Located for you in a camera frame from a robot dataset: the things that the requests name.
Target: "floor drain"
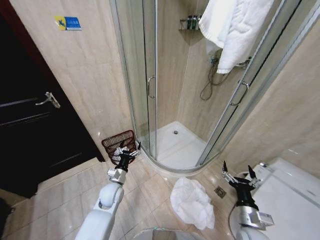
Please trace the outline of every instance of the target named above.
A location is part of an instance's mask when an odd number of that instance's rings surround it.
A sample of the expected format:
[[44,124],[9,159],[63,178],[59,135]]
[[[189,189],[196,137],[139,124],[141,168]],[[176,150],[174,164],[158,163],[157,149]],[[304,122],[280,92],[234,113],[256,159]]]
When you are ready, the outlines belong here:
[[224,196],[227,194],[225,192],[225,190],[223,190],[220,186],[218,186],[215,190],[215,193],[220,197],[220,198],[224,198]]

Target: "toilet tank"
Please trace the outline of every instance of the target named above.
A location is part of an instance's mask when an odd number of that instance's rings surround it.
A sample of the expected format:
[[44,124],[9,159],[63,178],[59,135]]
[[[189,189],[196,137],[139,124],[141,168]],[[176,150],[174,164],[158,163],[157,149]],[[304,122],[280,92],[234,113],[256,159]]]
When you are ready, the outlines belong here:
[[[275,223],[262,232],[271,240],[320,239],[320,180],[279,157],[269,167],[253,170],[261,179],[253,199]],[[235,208],[230,216],[234,236],[240,228],[238,215]]]

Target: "brown mesh basket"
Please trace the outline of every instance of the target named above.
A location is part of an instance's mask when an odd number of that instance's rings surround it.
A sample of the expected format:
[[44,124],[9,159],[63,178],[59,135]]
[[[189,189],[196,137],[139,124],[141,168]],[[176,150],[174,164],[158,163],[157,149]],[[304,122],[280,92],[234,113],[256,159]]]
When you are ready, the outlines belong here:
[[118,165],[119,157],[114,156],[116,149],[120,146],[120,144],[124,141],[124,147],[126,146],[129,151],[132,153],[137,150],[136,141],[135,141],[135,134],[134,131],[128,130],[117,135],[108,137],[102,140],[102,146],[104,147],[106,153],[108,154],[111,162],[114,165]]

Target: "towel on floor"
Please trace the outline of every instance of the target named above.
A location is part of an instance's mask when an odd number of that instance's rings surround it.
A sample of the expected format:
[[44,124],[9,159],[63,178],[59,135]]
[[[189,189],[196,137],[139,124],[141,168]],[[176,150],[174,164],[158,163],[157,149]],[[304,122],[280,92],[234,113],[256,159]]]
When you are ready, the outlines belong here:
[[236,64],[248,58],[273,2],[274,0],[209,1],[199,27],[205,38],[223,49],[217,73],[227,74]]

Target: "bathroom floor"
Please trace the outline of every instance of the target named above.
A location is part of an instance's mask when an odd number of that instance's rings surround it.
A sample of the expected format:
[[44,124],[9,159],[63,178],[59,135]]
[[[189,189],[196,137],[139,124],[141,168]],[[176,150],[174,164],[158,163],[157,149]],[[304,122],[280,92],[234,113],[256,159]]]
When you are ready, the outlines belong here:
[[[219,160],[193,177],[206,189],[214,205],[214,229],[198,230],[183,223],[173,212],[170,193],[176,182],[158,174],[142,155],[129,165],[124,197],[116,213],[110,240],[131,240],[142,229],[160,227],[201,234],[208,240],[233,239],[228,213],[235,203],[235,192],[221,177]],[[73,240],[100,189],[108,183],[110,161],[96,158],[61,173],[39,185],[38,193],[15,206],[8,217],[2,240]],[[215,192],[222,187],[226,196]]]
[[171,122],[157,131],[157,161],[173,169],[193,168],[206,144],[180,122]]

